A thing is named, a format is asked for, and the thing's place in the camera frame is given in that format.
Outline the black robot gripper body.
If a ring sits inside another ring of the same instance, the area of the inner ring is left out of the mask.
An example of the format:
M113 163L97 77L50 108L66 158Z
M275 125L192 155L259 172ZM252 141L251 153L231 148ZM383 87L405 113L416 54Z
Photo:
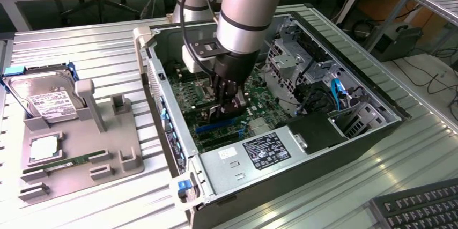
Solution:
M215 58L213 72L233 82L244 82L253 70L259 50L248 54L229 52Z

